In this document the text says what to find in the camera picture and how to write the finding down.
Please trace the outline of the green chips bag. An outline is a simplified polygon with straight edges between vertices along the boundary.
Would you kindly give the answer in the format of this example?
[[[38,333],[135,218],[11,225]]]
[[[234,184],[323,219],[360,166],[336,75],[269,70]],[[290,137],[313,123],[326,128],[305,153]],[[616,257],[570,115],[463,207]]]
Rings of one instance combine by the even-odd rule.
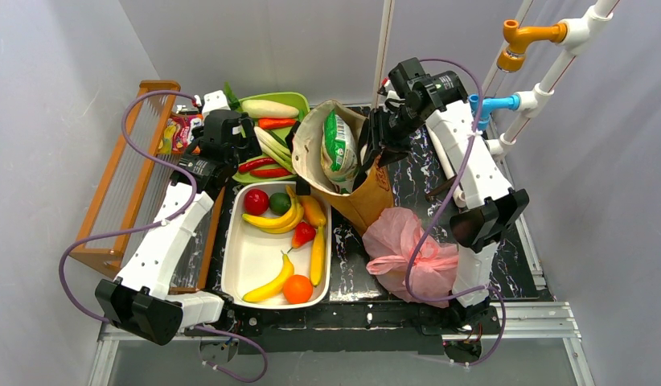
[[[331,110],[323,122],[321,166],[340,194],[350,194],[359,171],[357,146],[350,126]]]

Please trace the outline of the brown paper bag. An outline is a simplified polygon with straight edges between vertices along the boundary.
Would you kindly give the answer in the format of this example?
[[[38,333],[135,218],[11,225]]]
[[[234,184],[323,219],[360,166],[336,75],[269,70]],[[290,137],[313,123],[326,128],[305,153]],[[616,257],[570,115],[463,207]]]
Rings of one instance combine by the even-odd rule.
[[[394,204],[385,166],[363,166],[359,135],[367,118],[334,100],[317,105],[292,132],[294,172],[359,234]]]

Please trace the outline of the orange candy bag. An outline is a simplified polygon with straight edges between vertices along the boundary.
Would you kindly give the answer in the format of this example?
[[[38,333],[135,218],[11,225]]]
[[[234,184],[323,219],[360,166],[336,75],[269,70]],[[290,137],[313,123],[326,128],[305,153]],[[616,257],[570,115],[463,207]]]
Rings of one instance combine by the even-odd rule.
[[[201,114],[172,113],[158,143],[158,154],[182,154],[193,141],[192,130],[202,125]]]

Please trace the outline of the pink plastic grocery bag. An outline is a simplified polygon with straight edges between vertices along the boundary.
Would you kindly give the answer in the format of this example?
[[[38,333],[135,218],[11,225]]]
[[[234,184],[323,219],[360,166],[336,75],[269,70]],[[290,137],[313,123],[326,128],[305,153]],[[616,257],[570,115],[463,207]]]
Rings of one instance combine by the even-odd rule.
[[[413,211],[403,207],[383,210],[363,234],[363,245],[370,258],[366,270],[401,300],[444,309],[449,303],[440,299],[453,288],[458,249],[455,244],[439,243],[428,236],[407,275],[413,250],[423,235],[421,220]]]

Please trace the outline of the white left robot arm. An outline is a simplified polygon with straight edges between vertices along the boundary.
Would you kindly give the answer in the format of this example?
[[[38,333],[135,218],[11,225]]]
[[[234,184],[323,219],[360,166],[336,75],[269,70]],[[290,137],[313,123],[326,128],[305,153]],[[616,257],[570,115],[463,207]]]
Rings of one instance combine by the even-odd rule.
[[[220,296],[173,295],[170,282],[228,180],[242,162],[259,154],[255,123],[247,113],[217,109],[207,114],[170,175],[155,217],[160,225],[144,235],[113,280],[103,279],[96,287],[96,299],[113,326],[165,345],[182,329],[219,319]]]

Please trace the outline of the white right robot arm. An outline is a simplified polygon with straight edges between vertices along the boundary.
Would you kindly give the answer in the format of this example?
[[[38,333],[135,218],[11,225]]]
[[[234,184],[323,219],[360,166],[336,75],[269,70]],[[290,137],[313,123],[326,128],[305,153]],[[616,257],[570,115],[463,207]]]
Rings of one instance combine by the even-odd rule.
[[[493,257],[529,197],[499,170],[483,132],[493,109],[515,110],[521,99],[468,93],[456,72],[430,75],[417,58],[398,63],[387,88],[385,106],[373,109],[363,127],[362,163],[386,166],[406,158],[412,134],[425,128],[441,164],[450,168],[445,192],[460,189],[463,204],[449,221],[450,244],[436,242],[413,211],[383,210],[363,238],[367,271],[406,302],[464,310],[485,306]]]

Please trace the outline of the yellow banana by bag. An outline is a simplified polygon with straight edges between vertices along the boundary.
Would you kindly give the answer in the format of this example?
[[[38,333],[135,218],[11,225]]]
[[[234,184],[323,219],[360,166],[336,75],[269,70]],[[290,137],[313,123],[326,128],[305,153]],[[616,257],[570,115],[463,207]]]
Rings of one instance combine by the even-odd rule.
[[[309,279],[312,286],[316,287],[322,280],[322,274],[325,266],[326,241],[325,229],[319,226],[313,239],[310,254],[310,273]]]

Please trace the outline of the orange carrot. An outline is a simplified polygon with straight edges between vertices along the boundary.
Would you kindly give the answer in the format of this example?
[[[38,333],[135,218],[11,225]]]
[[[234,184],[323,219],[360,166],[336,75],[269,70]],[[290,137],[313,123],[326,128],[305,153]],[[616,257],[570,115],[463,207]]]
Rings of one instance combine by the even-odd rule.
[[[298,121],[293,118],[259,118],[257,125],[265,130],[282,129],[295,125]]]

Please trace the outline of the white radish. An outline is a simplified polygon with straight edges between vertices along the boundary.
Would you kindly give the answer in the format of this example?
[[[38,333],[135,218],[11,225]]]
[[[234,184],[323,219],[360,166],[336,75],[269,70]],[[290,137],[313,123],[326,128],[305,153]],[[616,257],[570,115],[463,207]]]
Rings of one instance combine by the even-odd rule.
[[[260,118],[297,118],[299,110],[293,106],[268,100],[245,100],[240,103],[242,110],[250,117]]]

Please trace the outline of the red apple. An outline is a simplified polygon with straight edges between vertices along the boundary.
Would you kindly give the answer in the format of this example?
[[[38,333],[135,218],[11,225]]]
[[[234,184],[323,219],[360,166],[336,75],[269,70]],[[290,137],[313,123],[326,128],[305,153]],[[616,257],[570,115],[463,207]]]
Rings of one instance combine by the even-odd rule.
[[[244,212],[252,216],[261,216],[269,210],[269,195],[261,189],[250,189],[244,195]]]

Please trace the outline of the green vegetable tray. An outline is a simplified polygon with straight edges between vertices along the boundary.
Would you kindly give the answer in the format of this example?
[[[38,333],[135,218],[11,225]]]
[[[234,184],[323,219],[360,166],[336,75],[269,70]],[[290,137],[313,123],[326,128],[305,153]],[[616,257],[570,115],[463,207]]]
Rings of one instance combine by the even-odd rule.
[[[233,179],[243,185],[294,179],[286,138],[309,113],[307,98],[299,92],[269,92],[239,99],[236,110],[247,113],[254,131],[241,131],[245,148],[237,151]]]

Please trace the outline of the wooden rack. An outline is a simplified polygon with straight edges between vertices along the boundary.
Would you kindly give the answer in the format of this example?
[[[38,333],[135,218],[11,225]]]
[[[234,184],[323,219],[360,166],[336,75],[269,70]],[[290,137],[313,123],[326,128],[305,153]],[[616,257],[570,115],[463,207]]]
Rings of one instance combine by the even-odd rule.
[[[166,122],[174,108],[174,96],[153,96],[131,110],[125,126],[127,133],[142,149],[176,163],[178,154],[159,150]],[[77,237],[136,228],[149,224],[164,199],[171,170],[143,158],[117,139]],[[203,217],[170,277],[170,293],[184,294],[204,290],[224,195],[219,194],[213,208]],[[136,250],[143,235],[117,236],[90,241],[75,247],[71,257],[112,280]]]

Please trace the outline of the orange faucet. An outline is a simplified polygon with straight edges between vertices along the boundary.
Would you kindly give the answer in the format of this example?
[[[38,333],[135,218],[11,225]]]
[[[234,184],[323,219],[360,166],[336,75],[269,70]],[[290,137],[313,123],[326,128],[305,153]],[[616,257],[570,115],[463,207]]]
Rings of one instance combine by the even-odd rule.
[[[539,41],[561,43],[568,33],[566,23],[556,23],[551,26],[522,27],[515,19],[503,23],[503,38],[507,43],[496,61],[497,68],[504,72],[519,71],[526,59],[528,47]]]

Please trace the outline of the single yellow banana lower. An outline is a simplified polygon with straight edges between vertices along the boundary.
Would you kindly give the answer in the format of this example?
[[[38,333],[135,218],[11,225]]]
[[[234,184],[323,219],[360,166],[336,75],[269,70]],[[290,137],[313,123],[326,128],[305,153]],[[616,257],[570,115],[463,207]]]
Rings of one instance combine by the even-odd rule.
[[[279,274],[267,284],[247,292],[242,300],[248,303],[258,303],[278,295],[289,278],[294,275],[294,265],[287,253],[281,255],[282,267]]]

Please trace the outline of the aluminium base frame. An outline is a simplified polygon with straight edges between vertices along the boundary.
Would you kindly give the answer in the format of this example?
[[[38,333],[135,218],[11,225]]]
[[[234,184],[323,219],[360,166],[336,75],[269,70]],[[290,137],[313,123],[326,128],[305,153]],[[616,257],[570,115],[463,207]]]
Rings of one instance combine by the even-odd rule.
[[[505,299],[507,324],[495,344],[495,323],[471,334],[489,358],[472,368],[451,364],[465,354],[463,337],[437,328],[440,312],[389,295],[365,269],[355,229],[338,213],[330,234],[330,288],[300,310],[229,306],[217,326],[249,337],[268,353],[268,371],[249,345],[187,331],[164,347],[105,326],[91,383],[95,385],[230,385],[211,363],[261,385],[578,385],[592,377],[570,305],[550,293],[528,226],[519,219],[496,254],[492,284]]]

